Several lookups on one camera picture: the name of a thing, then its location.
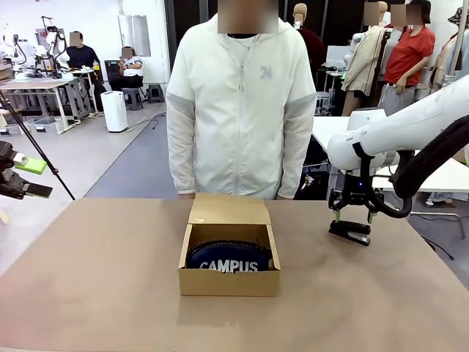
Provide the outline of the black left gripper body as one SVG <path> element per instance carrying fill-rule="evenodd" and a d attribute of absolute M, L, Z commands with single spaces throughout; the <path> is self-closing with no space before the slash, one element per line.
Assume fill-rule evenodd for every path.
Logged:
<path fill-rule="evenodd" d="M 11 143 L 1 141 L 1 195 L 23 199 L 23 179 L 13 171 L 17 154 Z"/>

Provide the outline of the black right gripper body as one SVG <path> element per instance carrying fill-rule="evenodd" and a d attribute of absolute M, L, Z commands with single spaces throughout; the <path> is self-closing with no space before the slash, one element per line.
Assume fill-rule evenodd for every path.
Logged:
<path fill-rule="evenodd" d="M 341 195 L 346 203 L 367 203 L 372 198 L 367 184 L 372 181 L 370 176 L 361 177 L 353 173 L 346 173 L 344 176 L 343 189 Z"/>

